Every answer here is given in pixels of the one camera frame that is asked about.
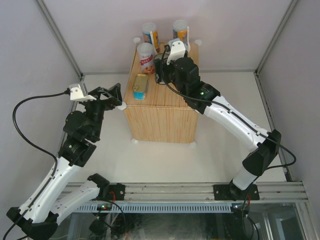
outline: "plastic lid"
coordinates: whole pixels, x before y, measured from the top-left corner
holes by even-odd
[[[188,23],[185,20],[177,20],[173,23],[173,30],[176,32],[186,30]]]
[[[144,34],[150,34],[150,32],[155,32],[157,30],[157,25],[153,22],[147,22],[142,25],[142,32]]]
[[[139,54],[149,54],[153,53],[154,47],[148,42],[143,42],[136,47],[136,50]]]

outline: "wooden box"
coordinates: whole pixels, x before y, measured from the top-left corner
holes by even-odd
[[[164,43],[160,44],[161,53],[164,45]],[[198,55],[198,46],[192,43],[189,56],[197,65],[199,64]],[[139,56],[135,51],[124,95],[124,102],[127,104],[124,113],[133,137],[140,141],[183,144],[193,142],[198,113],[166,85],[157,84],[155,74],[149,76],[145,99],[134,99],[132,88],[136,75],[141,73]]]

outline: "robotic arm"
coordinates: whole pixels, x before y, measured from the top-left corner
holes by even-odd
[[[200,80],[198,66],[188,57],[183,42],[178,38],[169,42],[170,55],[161,68],[162,80],[172,83],[185,102],[200,114],[217,121],[235,135],[250,152],[242,168],[229,183],[230,196],[237,200],[255,179],[261,176],[277,156],[281,134],[268,132],[237,111],[213,86]]]
[[[98,87],[89,93],[83,83],[70,85],[69,89],[70,99],[84,105],[85,112],[73,111],[67,116],[63,127],[67,137],[58,152],[57,165],[52,166],[25,203],[10,208],[6,214],[33,240],[49,239],[74,210],[91,199],[105,199],[109,192],[109,181],[96,173],[77,190],[57,200],[96,149],[92,143],[100,140],[104,112],[122,105],[119,83],[110,89]]]

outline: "white table surface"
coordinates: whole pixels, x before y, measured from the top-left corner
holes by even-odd
[[[213,85],[254,123],[270,130],[264,106],[252,72],[201,73],[201,80]],[[121,84],[124,97],[128,74],[86,75],[88,91]],[[78,105],[77,110],[84,108]],[[242,166],[248,151],[214,120],[200,115],[195,146],[181,143],[132,143],[132,132],[123,111],[104,113],[101,141],[85,167],[71,180],[84,182],[99,173],[112,183],[203,183],[229,182]],[[271,165],[279,165],[277,156]],[[257,182],[285,182],[282,168],[267,170]]]

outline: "red and white can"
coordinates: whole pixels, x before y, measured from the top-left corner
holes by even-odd
[[[141,43],[136,47],[136,51],[139,55],[142,73],[154,74],[154,47],[152,46],[152,44],[148,42]]]

